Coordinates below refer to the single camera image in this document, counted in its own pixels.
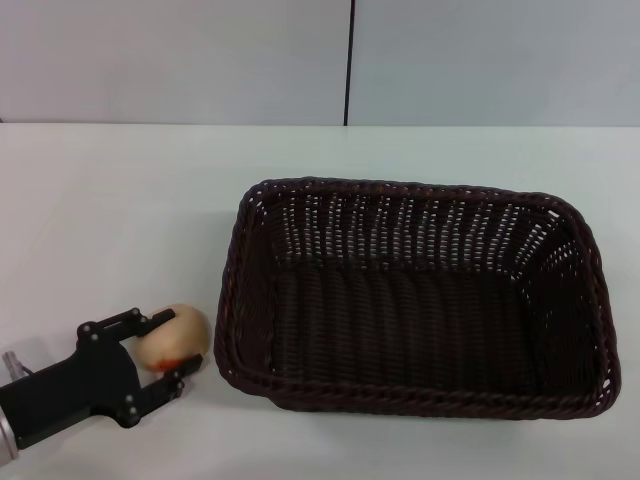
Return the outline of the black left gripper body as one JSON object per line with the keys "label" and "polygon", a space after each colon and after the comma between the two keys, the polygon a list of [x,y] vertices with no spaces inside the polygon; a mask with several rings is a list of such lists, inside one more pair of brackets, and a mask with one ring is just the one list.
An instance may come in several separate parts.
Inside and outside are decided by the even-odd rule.
{"label": "black left gripper body", "polygon": [[1,410],[17,447],[31,447],[92,416],[123,428],[139,423],[135,396],[141,384],[121,344],[131,336],[120,323],[83,324],[70,357],[2,387]]}

